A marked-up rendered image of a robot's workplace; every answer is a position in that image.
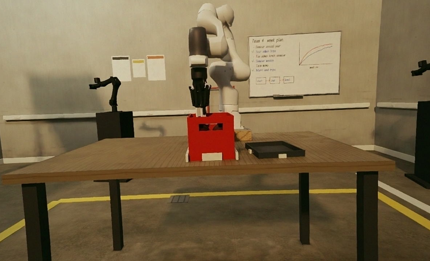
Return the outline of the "red divided crate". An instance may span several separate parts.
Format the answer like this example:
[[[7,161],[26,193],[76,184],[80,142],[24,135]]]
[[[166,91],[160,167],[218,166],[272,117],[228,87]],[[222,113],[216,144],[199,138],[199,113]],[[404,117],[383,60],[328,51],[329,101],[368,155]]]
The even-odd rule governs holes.
[[[223,130],[213,130],[222,123]],[[210,130],[199,131],[199,124],[207,124]],[[222,159],[235,159],[234,116],[228,112],[206,113],[187,117],[187,135],[190,161],[202,161],[202,153],[222,153]]]

